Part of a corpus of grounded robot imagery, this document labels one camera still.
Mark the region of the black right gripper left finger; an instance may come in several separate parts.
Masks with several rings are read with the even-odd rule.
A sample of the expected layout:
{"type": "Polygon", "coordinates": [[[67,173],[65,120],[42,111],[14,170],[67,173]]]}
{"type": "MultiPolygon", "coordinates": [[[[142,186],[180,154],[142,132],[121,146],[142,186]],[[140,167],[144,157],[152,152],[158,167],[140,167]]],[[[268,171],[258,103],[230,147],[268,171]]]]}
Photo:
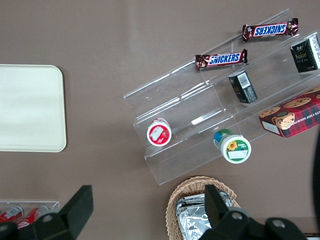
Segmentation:
{"type": "Polygon", "coordinates": [[[83,185],[55,213],[47,213],[31,225],[19,229],[18,240],[76,240],[94,210],[93,188],[83,185]]]}

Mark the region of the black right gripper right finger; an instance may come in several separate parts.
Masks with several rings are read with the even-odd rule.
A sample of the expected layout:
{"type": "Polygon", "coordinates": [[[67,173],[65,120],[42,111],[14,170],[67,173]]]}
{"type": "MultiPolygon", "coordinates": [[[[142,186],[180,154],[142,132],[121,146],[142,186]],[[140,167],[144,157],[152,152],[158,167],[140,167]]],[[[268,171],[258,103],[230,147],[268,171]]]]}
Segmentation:
{"type": "Polygon", "coordinates": [[[249,217],[240,208],[228,208],[214,185],[204,189],[205,212],[211,229],[204,240],[244,240],[249,233],[249,217]]]}

